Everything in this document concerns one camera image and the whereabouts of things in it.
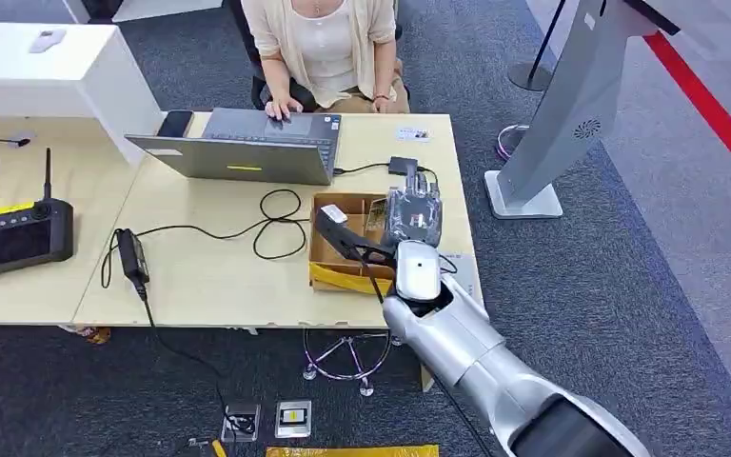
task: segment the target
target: power outlet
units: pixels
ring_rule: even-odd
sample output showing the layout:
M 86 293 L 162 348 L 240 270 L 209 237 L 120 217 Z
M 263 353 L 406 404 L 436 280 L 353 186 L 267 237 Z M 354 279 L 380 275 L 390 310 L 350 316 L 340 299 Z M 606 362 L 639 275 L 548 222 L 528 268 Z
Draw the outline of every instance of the power outlet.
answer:
M 223 418 L 223 431 L 220 440 L 223 443 L 235 441 L 249 443 L 256 441 L 259 435 L 259 405 L 228 405 L 226 413 L 234 422 Z

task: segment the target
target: laptop keyboard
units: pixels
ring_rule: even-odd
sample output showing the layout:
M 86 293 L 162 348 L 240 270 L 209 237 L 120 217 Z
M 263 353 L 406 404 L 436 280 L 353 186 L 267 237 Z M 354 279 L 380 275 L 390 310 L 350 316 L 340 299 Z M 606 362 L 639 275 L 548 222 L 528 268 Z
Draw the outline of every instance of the laptop keyboard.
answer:
M 312 138 L 267 138 L 264 136 L 245 136 L 230 135 L 225 133 L 212 133 L 207 136 L 212 140 L 232 140 L 232 141 L 261 141 L 262 143 L 276 143 L 283 145 L 311 145 L 317 146 L 321 153 L 321 161 L 325 167 L 329 165 L 329 157 L 332 157 L 332 140 L 319 140 Z

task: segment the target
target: cardboard box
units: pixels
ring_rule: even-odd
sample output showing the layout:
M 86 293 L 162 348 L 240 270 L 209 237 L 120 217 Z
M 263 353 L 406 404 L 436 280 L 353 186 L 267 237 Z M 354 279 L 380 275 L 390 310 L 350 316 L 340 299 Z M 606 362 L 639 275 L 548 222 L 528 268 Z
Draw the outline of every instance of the cardboard box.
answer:
M 366 224 L 372 203 L 385 198 L 384 194 L 375 193 L 316 193 L 312 199 L 310 218 L 314 227 L 318 209 L 326 205 L 336 205 L 348 218 L 346 226 L 350 230 L 379 243 L 384 224 L 372 229 L 368 229 Z M 386 293 L 393 282 L 393 269 L 379 265 L 370 265 L 368 268 L 377 279 L 380 290 Z M 344 259 L 317 230 L 312 231 L 309 239 L 309 284 L 315 290 L 375 294 L 363 265 L 358 261 Z

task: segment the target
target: silver stand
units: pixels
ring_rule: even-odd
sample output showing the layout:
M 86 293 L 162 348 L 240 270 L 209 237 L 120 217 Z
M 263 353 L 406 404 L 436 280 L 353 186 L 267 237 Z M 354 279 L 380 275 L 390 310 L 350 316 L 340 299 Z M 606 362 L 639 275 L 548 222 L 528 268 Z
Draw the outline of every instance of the silver stand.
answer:
M 323 374 L 326 378 L 333 379 L 336 381 L 360 381 L 360 394 L 364 397 L 370 397 L 374 393 L 374 385 L 371 384 L 370 381 L 368 381 L 368 376 L 376 372 L 385 362 L 385 358 L 387 357 L 387 354 L 390 350 L 391 346 L 398 346 L 397 343 L 398 340 L 395 341 L 394 338 L 390 336 L 390 333 L 388 332 L 380 332 L 380 333 L 363 333 L 360 335 L 355 336 L 344 336 L 338 339 L 335 343 L 332 343 L 326 349 L 324 352 L 317 358 L 314 358 L 309 350 L 309 341 L 308 341 L 308 333 L 309 330 L 304 330 L 304 355 L 306 356 L 307 365 L 304 368 L 304 379 L 308 381 L 312 381 L 315 379 L 315 377 L 318 375 L 318 373 Z M 355 348 L 356 344 L 358 342 L 373 339 L 373 338 L 384 338 L 385 339 L 385 348 L 383 349 L 383 354 L 380 356 L 380 359 L 377 361 L 376 364 L 374 364 L 373 367 L 365 369 L 363 368 L 363 365 L 360 362 L 360 357 L 357 354 L 357 348 Z M 354 367 L 357 368 L 357 371 L 353 374 L 337 374 L 329 372 L 325 369 L 323 369 L 320 364 L 330 355 L 335 353 L 336 350 L 340 348 L 347 348 L 349 354 L 351 354 L 351 359 L 354 362 Z
M 629 37 L 659 29 L 629 7 L 628 1 L 582 0 L 579 4 L 530 129 L 503 169 L 484 176 L 495 217 L 562 216 L 550 183 L 611 130 Z
M 559 16 L 562 15 L 565 2 L 566 0 L 559 0 L 559 6 L 556 8 L 556 13 L 553 15 L 553 19 L 550 21 L 550 27 L 548 27 L 547 33 L 544 35 L 543 43 L 540 46 L 539 52 L 537 52 L 537 58 L 534 59 L 534 63 L 517 64 L 508 70 L 508 80 L 514 83 L 514 85 L 518 88 L 541 92 L 547 89 L 547 86 L 550 84 L 550 80 L 553 79 L 553 73 L 551 73 L 548 69 L 540 67 L 540 63 L 542 62 L 545 50 L 547 50 L 547 44 L 550 42 L 550 36 L 553 34 L 553 29 L 556 28 L 556 23 L 559 22 Z

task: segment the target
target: white top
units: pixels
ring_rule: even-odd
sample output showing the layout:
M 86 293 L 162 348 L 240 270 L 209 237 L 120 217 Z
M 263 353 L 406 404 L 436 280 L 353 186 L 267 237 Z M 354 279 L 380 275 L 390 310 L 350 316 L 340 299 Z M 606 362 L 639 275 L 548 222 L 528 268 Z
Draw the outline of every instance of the white top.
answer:
M 291 20 L 309 80 L 315 86 L 333 92 L 357 86 L 348 0 L 324 17 L 308 18 L 295 10 L 292 12 Z

